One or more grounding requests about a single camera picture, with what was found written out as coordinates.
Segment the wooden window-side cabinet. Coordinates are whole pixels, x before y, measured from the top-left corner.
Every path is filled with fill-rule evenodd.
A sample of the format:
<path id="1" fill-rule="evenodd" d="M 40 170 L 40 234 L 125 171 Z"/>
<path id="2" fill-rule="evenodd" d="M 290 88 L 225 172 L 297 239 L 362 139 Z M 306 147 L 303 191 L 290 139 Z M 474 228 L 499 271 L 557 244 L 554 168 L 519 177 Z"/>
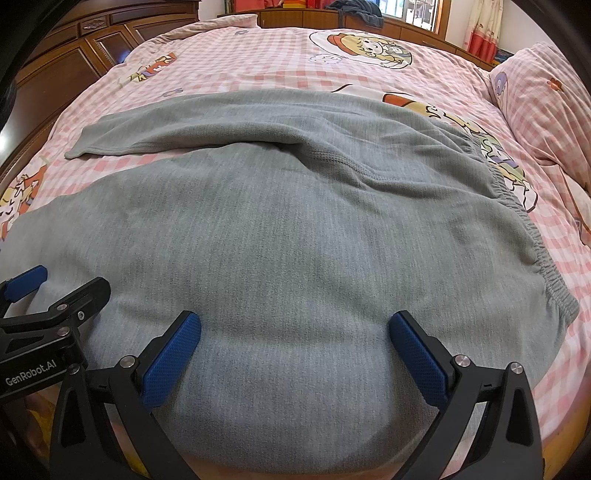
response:
<path id="1" fill-rule="evenodd" d="M 394 17 L 386 17 L 384 26 L 376 28 L 366 24 L 358 16 L 328 9 L 266 8 L 245 11 L 245 14 L 256 14 L 256 23 L 262 28 L 300 27 L 317 30 L 338 28 L 361 30 L 446 51 L 464 58 L 486 71 L 493 69 L 492 64 L 446 41 L 443 34 L 413 26 Z"/>

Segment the pink checkered cartoon bedspread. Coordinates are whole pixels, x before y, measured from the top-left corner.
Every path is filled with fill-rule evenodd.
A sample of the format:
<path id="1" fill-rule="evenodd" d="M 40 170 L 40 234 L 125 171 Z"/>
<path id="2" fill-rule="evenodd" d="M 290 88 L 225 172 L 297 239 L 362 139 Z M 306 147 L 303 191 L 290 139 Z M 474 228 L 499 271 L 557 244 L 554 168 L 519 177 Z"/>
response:
<path id="1" fill-rule="evenodd" d="M 247 16 L 186 25 L 140 44 L 62 111 L 42 147 L 3 189 L 1 229 L 8 232 L 26 212 L 107 174 L 148 162 L 144 155 L 65 159 L 82 128 L 107 114 L 180 95 L 257 89 L 405 100 L 481 135 L 489 152 L 508 156 L 510 184 L 580 305 L 535 390 L 543 438 L 571 433 L 590 404 L 590 190 L 518 143 L 495 102 L 491 71 L 445 51 L 356 30 L 261 29 Z"/>

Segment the cream and red curtain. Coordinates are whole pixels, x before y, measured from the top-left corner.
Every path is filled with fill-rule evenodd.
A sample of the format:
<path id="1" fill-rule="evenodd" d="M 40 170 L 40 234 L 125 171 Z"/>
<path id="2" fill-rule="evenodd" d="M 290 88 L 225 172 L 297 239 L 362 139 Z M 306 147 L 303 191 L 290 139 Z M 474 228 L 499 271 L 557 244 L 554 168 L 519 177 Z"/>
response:
<path id="1" fill-rule="evenodd" d="M 473 2 L 463 49 L 487 63 L 491 63 L 498 50 L 503 17 L 503 0 L 476 0 Z"/>

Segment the window with metal bars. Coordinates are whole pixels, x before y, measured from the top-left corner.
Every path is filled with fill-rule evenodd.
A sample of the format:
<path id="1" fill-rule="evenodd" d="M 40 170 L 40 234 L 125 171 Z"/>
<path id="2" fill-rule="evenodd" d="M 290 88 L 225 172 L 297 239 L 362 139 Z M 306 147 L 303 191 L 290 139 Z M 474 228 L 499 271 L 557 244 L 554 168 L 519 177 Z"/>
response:
<path id="1" fill-rule="evenodd" d="M 449 0 L 378 0 L 382 13 L 404 23 L 438 33 L 449 19 Z"/>

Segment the pink checkered pillow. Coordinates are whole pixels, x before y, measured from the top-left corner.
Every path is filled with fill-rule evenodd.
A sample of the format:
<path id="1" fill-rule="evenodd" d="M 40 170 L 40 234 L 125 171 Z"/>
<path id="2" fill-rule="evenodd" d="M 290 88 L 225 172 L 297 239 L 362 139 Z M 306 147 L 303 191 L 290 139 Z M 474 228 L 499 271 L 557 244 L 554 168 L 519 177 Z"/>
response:
<path id="1" fill-rule="evenodd" d="M 515 139 L 590 190 L 590 94 L 553 44 L 519 50 L 490 73 L 495 102 Z"/>

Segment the dark clothes on cabinet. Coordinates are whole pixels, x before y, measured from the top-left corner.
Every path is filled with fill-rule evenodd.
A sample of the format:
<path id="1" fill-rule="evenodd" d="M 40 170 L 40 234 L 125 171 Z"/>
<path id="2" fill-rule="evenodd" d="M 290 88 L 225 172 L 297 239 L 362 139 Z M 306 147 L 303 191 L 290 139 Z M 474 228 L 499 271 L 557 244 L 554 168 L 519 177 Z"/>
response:
<path id="1" fill-rule="evenodd" d="M 325 6 L 325 9 L 338 11 L 339 15 L 356 16 L 373 28 L 380 29 L 385 24 L 380 5 L 375 1 L 335 0 Z"/>

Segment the grey fleece pants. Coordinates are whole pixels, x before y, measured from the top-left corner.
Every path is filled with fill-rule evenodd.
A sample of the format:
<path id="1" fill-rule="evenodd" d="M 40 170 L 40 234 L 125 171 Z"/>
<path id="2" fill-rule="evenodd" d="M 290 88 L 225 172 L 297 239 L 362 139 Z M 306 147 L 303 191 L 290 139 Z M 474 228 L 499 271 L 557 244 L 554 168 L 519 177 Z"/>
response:
<path id="1" fill-rule="evenodd" d="M 82 330 L 94 368 L 197 313 L 156 413 L 185 455 L 287 474 L 402 462 L 435 412 L 389 340 L 394 312 L 532 382 L 578 315 L 530 202 L 444 121 L 342 93 L 182 96 L 100 119 L 66 157 L 146 153 L 18 218 L 1 275 L 48 269 L 35 311 L 105 278 Z"/>

